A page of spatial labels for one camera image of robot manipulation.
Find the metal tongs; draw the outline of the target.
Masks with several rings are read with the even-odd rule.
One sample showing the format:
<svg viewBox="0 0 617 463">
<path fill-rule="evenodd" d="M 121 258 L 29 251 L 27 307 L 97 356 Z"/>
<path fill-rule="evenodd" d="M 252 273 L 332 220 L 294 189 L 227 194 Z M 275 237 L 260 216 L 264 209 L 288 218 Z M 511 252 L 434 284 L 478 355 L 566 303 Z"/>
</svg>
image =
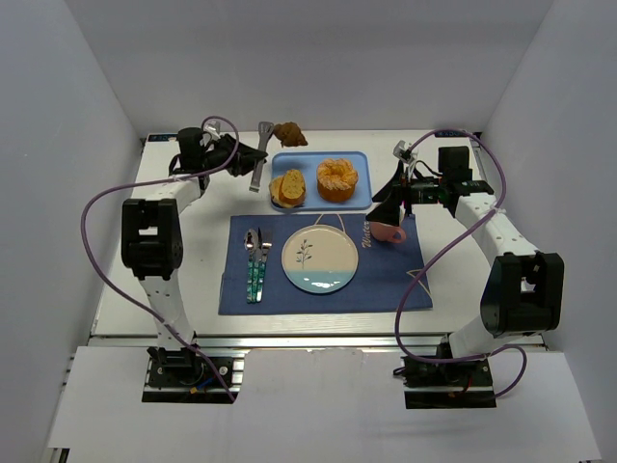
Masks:
<svg viewBox="0 0 617 463">
<path fill-rule="evenodd" d="M 274 124 L 271 122 L 260 122 L 258 124 L 257 132 L 258 132 L 258 145 L 257 149 L 260 151 L 266 151 L 270 138 L 274 132 Z M 250 191 L 254 193 L 258 193 L 260 190 L 260 183 L 262 177 L 263 166 L 265 163 L 265 159 L 262 158 L 255 162 L 254 169 L 252 172 L 252 178 L 250 183 Z"/>
</svg>

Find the brown croissant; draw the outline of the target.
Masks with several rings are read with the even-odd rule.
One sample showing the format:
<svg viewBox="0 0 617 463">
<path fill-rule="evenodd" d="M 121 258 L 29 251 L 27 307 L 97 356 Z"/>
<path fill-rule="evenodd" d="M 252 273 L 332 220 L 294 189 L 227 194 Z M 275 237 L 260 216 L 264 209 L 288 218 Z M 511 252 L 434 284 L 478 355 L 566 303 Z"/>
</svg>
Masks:
<svg viewBox="0 0 617 463">
<path fill-rule="evenodd" d="M 273 135 L 284 148 L 305 147 L 309 144 L 300 126 L 294 122 L 275 124 Z"/>
</svg>

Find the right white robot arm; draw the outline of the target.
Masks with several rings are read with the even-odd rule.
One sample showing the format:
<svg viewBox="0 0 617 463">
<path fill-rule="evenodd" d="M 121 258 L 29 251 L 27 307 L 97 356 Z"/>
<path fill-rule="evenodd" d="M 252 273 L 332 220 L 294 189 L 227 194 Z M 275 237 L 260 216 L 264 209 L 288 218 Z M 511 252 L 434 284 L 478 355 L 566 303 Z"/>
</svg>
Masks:
<svg viewBox="0 0 617 463">
<path fill-rule="evenodd" d="M 366 216 L 372 234 L 378 239 L 394 234 L 416 204 L 440 204 L 465 227 L 491 265 L 479 315 L 444 339 L 439 358 L 475 361 L 511 340 L 555 330 L 561 318 L 565 263 L 524 238 L 501 209 L 493 188 L 473 178 L 469 149 L 440 148 L 438 171 L 431 177 L 416 173 L 417 154 L 405 143 L 393 154 L 396 171 L 373 196 L 376 206 Z"/>
</svg>

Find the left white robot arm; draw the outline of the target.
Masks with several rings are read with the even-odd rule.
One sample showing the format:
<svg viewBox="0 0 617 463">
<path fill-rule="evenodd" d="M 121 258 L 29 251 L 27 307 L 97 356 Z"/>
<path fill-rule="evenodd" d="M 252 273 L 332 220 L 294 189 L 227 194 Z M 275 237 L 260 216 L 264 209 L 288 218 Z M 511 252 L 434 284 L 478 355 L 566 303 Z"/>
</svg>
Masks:
<svg viewBox="0 0 617 463">
<path fill-rule="evenodd" d="M 251 174 L 257 192 L 274 131 L 258 125 L 255 149 L 220 132 L 218 123 L 178 131 L 179 154 L 170 163 L 170 177 L 144 199 L 129 199 L 121 212 L 121 260 L 137 278 L 154 312 L 160 350 L 180 350 L 195 342 L 180 293 L 178 269 L 183 261 L 180 214 L 205 193 L 211 170 L 234 177 Z"/>
</svg>

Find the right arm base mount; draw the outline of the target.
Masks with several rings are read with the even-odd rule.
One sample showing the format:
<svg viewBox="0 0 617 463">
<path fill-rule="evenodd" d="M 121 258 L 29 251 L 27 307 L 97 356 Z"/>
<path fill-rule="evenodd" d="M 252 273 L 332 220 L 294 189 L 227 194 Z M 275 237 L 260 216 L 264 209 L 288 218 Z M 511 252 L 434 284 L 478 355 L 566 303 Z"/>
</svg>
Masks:
<svg viewBox="0 0 617 463">
<path fill-rule="evenodd" d="M 445 335 L 432 355 L 405 354 L 392 375 L 403 380 L 408 410 L 456 410 L 496 408 L 493 376 L 486 357 L 453 360 L 449 335 Z"/>
</svg>

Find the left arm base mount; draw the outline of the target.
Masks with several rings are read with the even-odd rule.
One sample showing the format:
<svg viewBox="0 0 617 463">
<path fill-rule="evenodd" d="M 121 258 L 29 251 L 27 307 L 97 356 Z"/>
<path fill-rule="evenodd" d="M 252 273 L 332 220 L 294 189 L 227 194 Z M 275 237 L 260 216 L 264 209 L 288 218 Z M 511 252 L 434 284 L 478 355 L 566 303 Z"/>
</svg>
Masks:
<svg viewBox="0 0 617 463">
<path fill-rule="evenodd" d="M 247 351 L 206 350 L 210 364 L 186 348 L 147 353 L 143 403 L 231 404 L 239 394 Z"/>
</svg>

